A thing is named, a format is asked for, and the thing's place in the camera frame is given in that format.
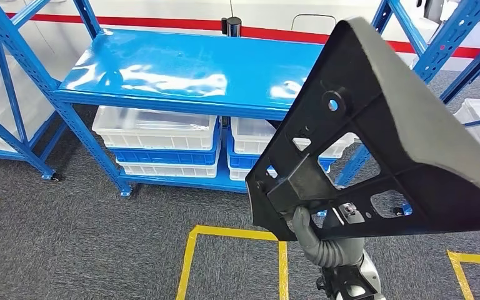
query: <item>gray robot hand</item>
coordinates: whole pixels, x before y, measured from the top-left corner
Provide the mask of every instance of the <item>gray robot hand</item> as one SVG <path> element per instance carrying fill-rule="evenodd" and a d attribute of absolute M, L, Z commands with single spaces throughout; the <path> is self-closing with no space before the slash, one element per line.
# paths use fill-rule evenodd
<path fill-rule="evenodd" d="M 364 219 L 359 211 L 348 214 L 349 223 L 360 223 Z M 324 267 L 334 268 L 359 264 L 363 257 L 364 239 L 336 239 L 333 241 L 320 241 L 310 227 L 310 213 L 305 207 L 297 207 L 292 220 L 293 229 L 304 255 L 312 263 Z M 339 219 L 334 212 L 328 211 L 324 226 L 338 226 Z"/>

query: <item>blue shelving unit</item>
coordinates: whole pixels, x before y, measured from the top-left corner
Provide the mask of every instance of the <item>blue shelving unit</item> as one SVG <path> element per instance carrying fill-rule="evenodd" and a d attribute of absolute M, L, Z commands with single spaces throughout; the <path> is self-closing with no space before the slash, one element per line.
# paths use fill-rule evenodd
<path fill-rule="evenodd" d="M 399 0 L 382 0 L 372 20 L 377 32 L 381 34 L 384 31 L 393 14 L 419 56 L 413 71 L 427 84 L 480 21 L 480 0 L 461 1 L 450 18 L 441 24 L 430 44 L 425 42 Z M 370 157 L 371 154 L 366 147 L 359 146 L 336 178 L 336 184 L 348 186 Z"/>
<path fill-rule="evenodd" d="M 21 12 L 16 14 L 11 22 L 12 25 L 17 29 L 21 27 L 29 18 L 35 15 L 44 3 L 49 1 L 34 1 L 31 4 L 27 5 Z M 19 133 L 20 140 L 13 136 L 8 130 L 6 130 L 0 124 L 0 138 L 6 141 L 14 150 L 17 152 L 9 152 L 0 150 L 0 159 L 12 159 L 17 161 L 26 161 L 27 163 L 34 166 L 42 174 L 43 179 L 56 179 L 54 177 L 54 170 L 45 164 L 45 160 L 49 156 L 50 152 L 54 149 L 56 142 L 61 137 L 64 130 L 67 128 L 66 124 L 63 122 L 56 130 L 50 141 L 47 143 L 45 148 L 42 150 L 40 155 L 37 155 L 33 152 L 34 146 L 38 143 L 41 136 L 46 132 L 47 128 L 54 121 L 57 112 L 54 112 L 47 121 L 37 130 L 34 136 L 29 140 L 24 129 L 23 119 L 19 109 L 18 100 L 16 99 L 16 93 L 14 90 L 14 85 L 10 72 L 8 69 L 8 64 L 6 61 L 4 49 L 3 49 L 3 38 L 6 38 L 6 34 L 0 32 L 0 71 L 4 81 L 4 86 L 9 98 L 9 103 L 12 109 L 12 115 L 17 127 L 17 132 Z"/>
<path fill-rule="evenodd" d="M 322 46 L 101 28 L 88 0 L 74 2 L 92 43 L 63 82 L 50 77 L 18 33 L 13 20 L 1 8 L 0 35 L 3 35 L 6 47 L 119 188 L 121 195 L 130 195 L 129 183 L 245 191 L 243 182 L 229 180 L 226 151 L 221 151 L 216 178 L 124 174 L 103 152 L 72 105 L 81 103 L 281 120 Z M 392 13 L 399 18 L 407 33 L 415 33 L 409 17 L 395 0 L 383 1 L 374 18 L 373 24 L 380 33 Z M 462 19 L 462 26 L 454 24 Z M 419 35 L 412 37 L 410 41 L 420 56 L 415 71 L 425 81 L 431 80 L 479 19 L 480 1 L 465 0 L 430 45 Z M 362 160 L 367 156 L 365 152 L 358 154 L 357 158 Z M 362 162 L 357 162 L 351 167 L 352 172 L 346 168 L 344 173 L 353 176 L 360 164 Z"/>

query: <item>blue metal shelf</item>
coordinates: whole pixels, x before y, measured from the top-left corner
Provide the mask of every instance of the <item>blue metal shelf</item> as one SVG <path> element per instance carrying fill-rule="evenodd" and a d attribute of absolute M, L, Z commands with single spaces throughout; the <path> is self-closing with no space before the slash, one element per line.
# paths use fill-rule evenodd
<path fill-rule="evenodd" d="M 321 49 L 103 29 L 54 95 L 70 103 L 281 120 Z"/>
<path fill-rule="evenodd" d="M 14 26 L 14 30 L 17 31 L 19 27 L 21 27 L 24 23 L 26 23 L 28 19 L 30 19 L 33 15 L 35 15 L 49 1 L 50 0 L 34 0 L 30 2 L 21 11 L 19 11 L 11 20 L 9 20 L 9 22 L 11 23 L 11 26 Z M 61 137 L 64 130 L 67 128 L 67 125 L 63 122 L 56 129 L 55 134 L 53 134 L 53 136 L 48 141 L 47 145 L 42 150 L 39 156 L 33 153 L 34 146 L 38 143 L 41 136 L 46 132 L 49 125 L 54 121 L 57 115 L 57 112 L 54 112 L 49 117 L 49 119 L 45 121 L 44 124 L 42 124 L 42 126 L 36 131 L 34 136 L 29 141 L 25 133 L 23 118 L 21 116 L 19 104 L 16 99 L 14 85 L 12 82 L 10 72 L 8 70 L 8 64 L 6 61 L 6 56 L 5 56 L 3 45 L 2 45 L 2 43 L 6 39 L 9 39 L 8 34 L 0 31 L 0 70 L 1 70 L 2 78 L 4 81 L 4 87 L 6 88 L 6 92 L 7 92 L 11 110 L 12 110 L 12 115 L 16 123 L 17 132 L 19 134 L 20 140 L 18 140 L 15 136 L 13 136 L 9 131 L 7 131 L 0 124 L 0 138 L 6 141 L 15 151 L 17 151 L 17 152 L 9 152 L 9 151 L 0 150 L 0 159 L 26 161 L 42 173 L 43 179 L 52 179 L 54 175 L 54 170 L 51 169 L 49 166 L 47 166 L 44 162 L 49 156 L 50 152 L 54 149 L 56 142 Z M 16 58 L 16 60 L 21 64 L 21 60 L 24 59 L 23 56 L 20 55 L 19 53 L 13 53 L 13 55 L 14 55 L 14 58 Z"/>

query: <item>yellow floor tape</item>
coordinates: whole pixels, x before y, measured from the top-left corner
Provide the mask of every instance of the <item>yellow floor tape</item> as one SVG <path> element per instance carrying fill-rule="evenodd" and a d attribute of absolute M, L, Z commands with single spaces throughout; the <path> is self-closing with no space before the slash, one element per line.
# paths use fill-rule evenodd
<path fill-rule="evenodd" d="M 212 236 L 228 236 L 231 238 L 242 239 L 260 239 L 264 241 L 278 241 L 271 232 L 235 229 L 214 226 L 196 225 L 189 233 L 187 246 L 185 248 L 185 256 L 183 258 L 183 269 L 181 270 L 181 278 L 177 287 L 176 300 L 184 300 L 187 293 L 189 282 L 190 268 L 192 258 L 194 256 L 194 248 L 196 247 L 196 239 L 198 234 L 208 234 Z M 279 298 L 280 300 L 288 300 L 288 249 L 286 242 L 278 242 L 279 248 Z"/>
<path fill-rule="evenodd" d="M 464 296 L 465 300 L 474 300 L 474 295 L 470 290 L 470 286 L 468 285 L 468 281 L 466 280 L 466 276 L 464 275 L 461 263 L 480 264 L 480 254 L 468 254 L 448 251 L 448 257 L 452 262 L 452 267 L 457 276 L 457 281 L 459 281 L 459 285 L 461 286 L 462 295 Z"/>

